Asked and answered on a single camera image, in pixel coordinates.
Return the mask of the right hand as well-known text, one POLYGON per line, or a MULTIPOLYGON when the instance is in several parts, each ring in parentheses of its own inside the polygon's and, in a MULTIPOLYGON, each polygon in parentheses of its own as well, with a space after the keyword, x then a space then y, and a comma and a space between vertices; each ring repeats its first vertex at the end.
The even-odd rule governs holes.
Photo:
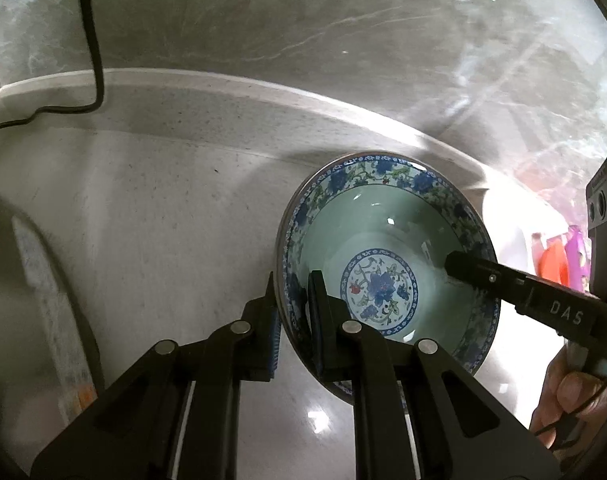
MULTIPOLYGON (((569 413, 599 391, 599 378, 573 372, 567 364, 567 351, 563 347, 547 367, 541 396, 532 413, 530 431, 536 434, 543 427, 556 422, 563 413, 569 413)), ((555 453, 558 458, 582 453, 591 445, 607 419, 607 388, 577 417, 585 423, 580 439, 572 448, 555 453)))

